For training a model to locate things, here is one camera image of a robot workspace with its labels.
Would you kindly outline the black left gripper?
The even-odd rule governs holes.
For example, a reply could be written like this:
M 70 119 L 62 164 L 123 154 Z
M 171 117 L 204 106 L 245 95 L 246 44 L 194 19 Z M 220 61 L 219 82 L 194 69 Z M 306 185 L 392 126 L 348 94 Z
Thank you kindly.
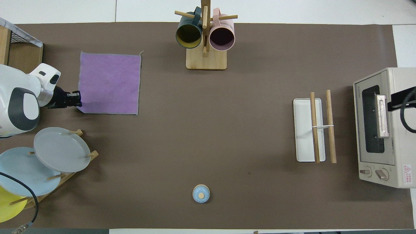
M 69 100 L 66 104 L 67 97 L 71 97 L 76 100 Z M 80 100 L 81 94 L 79 91 L 73 91 L 72 93 L 66 92 L 59 86 L 55 86 L 53 96 L 49 101 L 49 109 L 63 109 L 69 107 L 82 107 L 82 101 Z

